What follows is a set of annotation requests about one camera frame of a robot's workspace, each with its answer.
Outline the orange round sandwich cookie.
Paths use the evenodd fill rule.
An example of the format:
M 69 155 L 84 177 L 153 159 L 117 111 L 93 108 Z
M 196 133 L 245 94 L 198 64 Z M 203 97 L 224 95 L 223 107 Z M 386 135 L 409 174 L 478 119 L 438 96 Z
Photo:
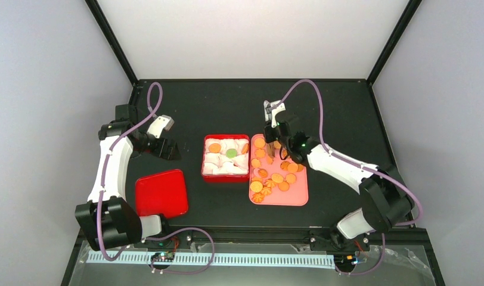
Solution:
M 222 146 L 219 143 L 212 143 L 208 146 L 208 151 L 210 153 L 220 153 L 221 149 L 222 149 Z

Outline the green sandwich cookie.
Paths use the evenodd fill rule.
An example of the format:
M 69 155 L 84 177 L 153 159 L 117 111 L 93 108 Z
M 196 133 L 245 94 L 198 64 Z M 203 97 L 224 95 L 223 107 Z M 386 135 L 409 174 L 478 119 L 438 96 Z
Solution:
M 227 158 L 235 158 L 238 156 L 238 151 L 235 148 L 230 148 L 226 150 L 225 155 Z

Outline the red cookie tin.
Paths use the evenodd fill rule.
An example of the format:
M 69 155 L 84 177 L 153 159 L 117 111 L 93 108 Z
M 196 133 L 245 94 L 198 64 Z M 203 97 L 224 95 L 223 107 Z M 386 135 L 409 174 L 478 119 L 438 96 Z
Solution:
M 235 138 L 235 139 L 242 139 L 242 138 L 247 138 L 249 140 L 249 146 L 250 146 L 250 138 L 248 135 L 245 134 L 213 134 L 213 135 L 207 135 L 204 138 L 204 143 L 207 138 L 218 138 L 218 139 L 224 139 L 224 138 Z M 202 158 L 202 164 L 201 164 L 201 175 L 202 175 L 202 166 L 203 166 L 203 158 Z M 204 176 L 202 175 L 203 179 L 208 182 L 208 183 L 240 183 L 240 182 L 246 182 L 249 180 L 249 173 L 244 176 Z

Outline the pink tray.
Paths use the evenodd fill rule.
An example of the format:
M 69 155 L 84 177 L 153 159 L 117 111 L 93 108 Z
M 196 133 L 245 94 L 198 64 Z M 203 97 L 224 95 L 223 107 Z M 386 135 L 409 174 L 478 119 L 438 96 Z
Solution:
M 256 138 L 264 139 L 264 137 L 262 134 L 256 134 L 251 138 L 249 156 L 250 201 L 252 202 L 253 194 L 261 192 L 262 188 L 267 186 L 272 189 L 272 194 L 266 196 L 259 205 L 304 206 L 309 200 L 306 167 L 295 163 L 278 142 L 274 142 L 275 157 L 269 158 L 266 154 L 266 146 L 263 149 L 254 146 Z M 290 189 L 286 192 L 280 191 L 277 187 L 277 184 L 282 181 L 290 184 Z

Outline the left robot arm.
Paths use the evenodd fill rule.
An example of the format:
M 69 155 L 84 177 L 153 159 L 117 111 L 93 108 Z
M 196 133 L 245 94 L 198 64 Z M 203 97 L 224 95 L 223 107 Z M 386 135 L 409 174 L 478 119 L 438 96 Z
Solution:
M 126 247 L 161 233 L 164 215 L 140 216 L 126 201 L 126 177 L 133 152 L 149 153 L 165 160 L 180 158 L 177 143 L 162 137 L 174 120 L 170 116 L 146 116 L 138 120 L 130 104 L 115 108 L 115 119 L 102 125 L 98 138 L 101 157 L 87 202 L 76 206 L 75 218 L 95 251 Z

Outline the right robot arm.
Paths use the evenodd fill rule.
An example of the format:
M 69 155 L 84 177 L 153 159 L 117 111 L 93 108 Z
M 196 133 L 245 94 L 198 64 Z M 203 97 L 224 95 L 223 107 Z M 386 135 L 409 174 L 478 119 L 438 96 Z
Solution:
M 294 163 L 325 173 L 360 196 L 360 208 L 340 219 L 328 234 L 330 244 L 338 250 L 345 249 L 358 235 L 386 232 L 400 225 L 415 206 L 415 199 L 404 190 L 394 167 L 366 164 L 323 146 L 301 130 L 294 114 L 282 111 L 266 115 L 263 137 L 267 143 L 279 142 Z

